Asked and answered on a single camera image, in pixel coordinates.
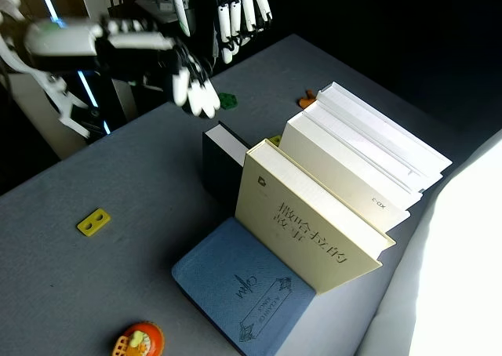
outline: blue book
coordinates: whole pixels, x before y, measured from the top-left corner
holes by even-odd
[[[173,267],[182,290],[245,355],[275,354],[315,291],[236,219]]]

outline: gray tabletop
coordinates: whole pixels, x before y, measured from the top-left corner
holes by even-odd
[[[333,80],[451,151],[443,125],[297,36],[214,79],[239,100],[217,117],[256,143],[282,132],[305,89]],[[170,274],[229,215],[201,185],[201,135],[216,122],[162,106],[0,198],[2,354],[106,355],[143,320],[163,329],[166,354],[237,354]],[[98,207],[111,222],[86,238],[75,225]],[[280,354],[355,352],[422,207],[391,232],[385,266],[316,298]]]

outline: robotic hand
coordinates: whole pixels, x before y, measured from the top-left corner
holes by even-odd
[[[172,90],[175,104],[182,107],[188,102],[195,116],[204,112],[213,118],[220,108],[204,67],[178,39],[147,31],[136,20],[30,24],[19,7],[20,0],[0,0],[0,25],[8,16],[22,29],[21,38],[0,31],[0,57],[14,71],[31,74],[55,105],[60,121],[82,136],[89,137],[92,126],[72,116],[89,107],[67,91],[56,73],[96,71],[164,93]]]
[[[245,45],[257,33],[269,27],[272,21],[268,0],[256,0],[259,8],[258,17],[255,12],[255,0],[214,0],[217,8],[215,25],[216,36],[221,56],[229,64],[239,47]],[[173,0],[178,20],[186,36],[191,36],[193,26],[189,25],[185,9],[189,0]]]

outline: hole in yellow block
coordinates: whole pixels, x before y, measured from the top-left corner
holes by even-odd
[[[97,209],[87,216],[79,225],[77,225],[77,229],[87,237],[90,237],[106,223],[108,223],[110,219],[110,215],[108,215],[103,209]]]

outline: orange object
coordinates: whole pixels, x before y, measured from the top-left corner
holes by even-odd
[[[136,323],[118,338],[111,356],[161,356],[164,344],[164,334],[157,325],[151,322]]]
[[[312,92],[311,89],[309,89],[307,91],[307,97],[304,97],[302,99],[300,99],[300,101],[298,102],[298,105],[300,105],[300,107],[302,109],[307,109],[308,107],[310,107],[313,103],[315,102],[315,96],[314,96],[314,93]]]

